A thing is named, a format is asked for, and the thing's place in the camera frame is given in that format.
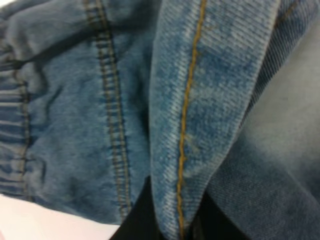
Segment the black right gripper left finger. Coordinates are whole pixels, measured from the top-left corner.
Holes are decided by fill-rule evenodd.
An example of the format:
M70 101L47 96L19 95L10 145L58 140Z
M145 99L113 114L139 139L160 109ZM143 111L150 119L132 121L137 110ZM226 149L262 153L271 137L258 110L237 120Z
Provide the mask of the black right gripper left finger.
M147 177L132 210L110 238L111 240L159 240L155 217L151 178Z

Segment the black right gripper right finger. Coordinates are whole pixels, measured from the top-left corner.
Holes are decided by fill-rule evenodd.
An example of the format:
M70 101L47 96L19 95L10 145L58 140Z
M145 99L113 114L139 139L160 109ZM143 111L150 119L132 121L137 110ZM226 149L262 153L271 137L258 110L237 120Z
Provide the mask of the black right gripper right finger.
M192 240L247 240L206 192L191 225Z

